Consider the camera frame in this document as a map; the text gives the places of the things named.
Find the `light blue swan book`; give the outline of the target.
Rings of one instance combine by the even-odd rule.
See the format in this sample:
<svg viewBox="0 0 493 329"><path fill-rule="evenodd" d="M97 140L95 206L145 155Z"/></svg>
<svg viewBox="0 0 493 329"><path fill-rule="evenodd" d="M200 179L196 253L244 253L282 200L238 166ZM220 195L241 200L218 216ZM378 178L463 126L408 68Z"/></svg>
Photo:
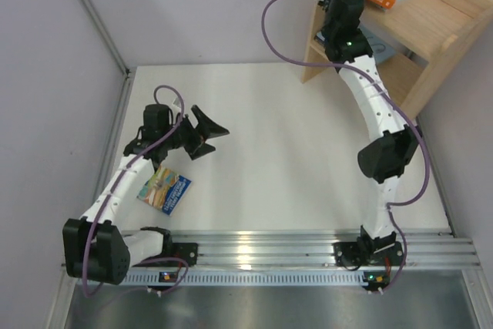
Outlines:
<svg viewBox="0 0 493 329"><path fill-rule="evenodd" d="M356 58L369 55L378 65L396 53L392 46L359 25L341 29L334 34L323 27L314 40L322 45L324 55L334 64L355 62Z"/></svg>

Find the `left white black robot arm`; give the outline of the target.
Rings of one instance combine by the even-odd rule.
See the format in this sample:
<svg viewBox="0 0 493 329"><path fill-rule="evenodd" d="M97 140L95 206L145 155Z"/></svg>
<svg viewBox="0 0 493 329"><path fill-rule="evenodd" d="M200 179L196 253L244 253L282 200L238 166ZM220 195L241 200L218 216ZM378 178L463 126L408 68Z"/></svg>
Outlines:
<svg viewBox="0 0 493 329"><path fill-rule="evenodd" d="M130 267L170 257L173 240L168 230L141 227L125 237L119 225L169 151L182 148L190 159L199 159L215 151L208 139L229 134L198 106L192 106L191 111L196 125L182 113L173 114L167 105L146 106L143 124L125 146L106 188L80 218L68 219L62 228L65 269L70 277L118 285Z"/></svg>

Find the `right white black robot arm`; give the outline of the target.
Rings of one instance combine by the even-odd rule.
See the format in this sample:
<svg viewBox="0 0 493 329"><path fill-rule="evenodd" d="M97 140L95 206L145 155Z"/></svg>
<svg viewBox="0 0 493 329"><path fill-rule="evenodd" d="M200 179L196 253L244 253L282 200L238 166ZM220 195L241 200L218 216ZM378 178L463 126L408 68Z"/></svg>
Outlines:
<svg viewBox="0 0 493 329"><path fill-rule="evenodd" d="M397 249L388 213L397 185L418 140L390 103L374 53L360 28L365 0L323 0L324 52L349 87L367 125L370 142L357 154L361 172L373 180L367 216L353 243L339 247L339 263L361 267L382 264Z"/></svg>

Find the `blue colourful picture book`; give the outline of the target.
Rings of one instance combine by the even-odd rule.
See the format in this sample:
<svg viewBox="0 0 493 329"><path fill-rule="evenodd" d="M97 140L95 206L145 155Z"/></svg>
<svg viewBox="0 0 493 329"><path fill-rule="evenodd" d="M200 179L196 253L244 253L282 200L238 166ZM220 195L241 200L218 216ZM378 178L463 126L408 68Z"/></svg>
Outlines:
<svg viewBox="0 0 493 329"><path fill-rule="evenodd" d="M192 185L187 177L160 165L137 198L170 217Z"/></svg>

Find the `wooden two-tier shelf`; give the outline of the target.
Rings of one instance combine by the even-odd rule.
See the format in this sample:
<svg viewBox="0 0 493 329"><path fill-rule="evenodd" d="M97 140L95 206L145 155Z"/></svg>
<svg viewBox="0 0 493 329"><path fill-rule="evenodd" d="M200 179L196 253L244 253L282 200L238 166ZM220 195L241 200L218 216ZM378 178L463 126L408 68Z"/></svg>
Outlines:
<svg viewBox="0 0 493 329"><path fill-rule="evenodd" d="M415 118L492 20L492 0L402 0L383 11L367 3L362 21L379 26L427 65L403 53L378 66L391 98Z"/></svg>

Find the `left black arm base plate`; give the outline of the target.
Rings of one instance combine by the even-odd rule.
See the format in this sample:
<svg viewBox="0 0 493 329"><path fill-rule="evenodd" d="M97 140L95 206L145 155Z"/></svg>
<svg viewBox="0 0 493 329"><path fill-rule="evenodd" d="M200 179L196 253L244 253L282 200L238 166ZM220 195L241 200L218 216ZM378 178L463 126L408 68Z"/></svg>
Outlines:
<svg viewBox="0 0 493 329"><path fill-rule="evenodd" d="M197 243L177 243L172 242L168 247L165 247L162 253L149 257L143 262L137 264L137 267L184 267L183 262L177 260L163 261L163 258L173 257L185 260L190 267L196 265L198 258Z"/></svg>

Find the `aluminium mounting rail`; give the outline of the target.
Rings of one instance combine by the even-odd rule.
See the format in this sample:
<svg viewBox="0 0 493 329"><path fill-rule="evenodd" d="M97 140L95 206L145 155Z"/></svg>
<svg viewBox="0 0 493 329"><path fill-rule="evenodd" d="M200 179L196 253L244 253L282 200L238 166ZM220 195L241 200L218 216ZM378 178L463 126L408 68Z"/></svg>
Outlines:
<svg viewBox="0 0 493 329"><path fill-rule="evenodd" d="M355 242L355 233L171 233L173 242L197 243L198 258L192 268L267 270L336 268L333 245ZM458 269L477 267L473 243L448 233L411 233L397 238L404 251L401 262L409 268ZM180 258L163 258L163 261Z"/></svg>

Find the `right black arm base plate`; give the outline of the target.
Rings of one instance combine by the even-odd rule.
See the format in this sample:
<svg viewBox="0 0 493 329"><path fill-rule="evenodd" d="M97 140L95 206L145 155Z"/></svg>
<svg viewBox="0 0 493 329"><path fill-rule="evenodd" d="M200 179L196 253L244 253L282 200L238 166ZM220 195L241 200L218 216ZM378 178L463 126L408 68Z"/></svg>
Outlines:
<svg viewBox="0 0 493 329"><path fill-rule="evenodd" d="M338 242L333 245L333 248L336 266L347 269L385 267L388 264L397 267L404 258L404 251L399 242L384 251L371 255L363 252L356 242Z"/></svg>

